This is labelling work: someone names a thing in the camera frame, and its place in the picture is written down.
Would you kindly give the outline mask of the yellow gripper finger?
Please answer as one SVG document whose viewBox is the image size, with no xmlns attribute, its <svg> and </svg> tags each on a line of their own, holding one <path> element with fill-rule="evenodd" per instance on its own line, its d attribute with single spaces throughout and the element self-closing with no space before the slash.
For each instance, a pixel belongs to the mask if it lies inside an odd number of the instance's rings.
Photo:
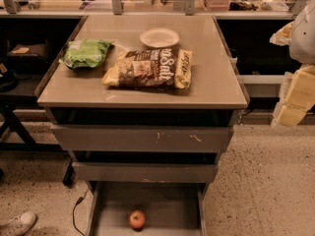
<svg viewBox="0 0 315 236">
<path fill-rule="evenodd" d="M 286 24 L 270 37 L 270 42 L 278 46 L 290 45 L 293 22 Z"/>
<path fill-rule="evenodd" d="M 294 73 L 285 72 L 272 125 L 294 127 L 315 105 L 315 66 L 302 64 Z"/>
</svg>

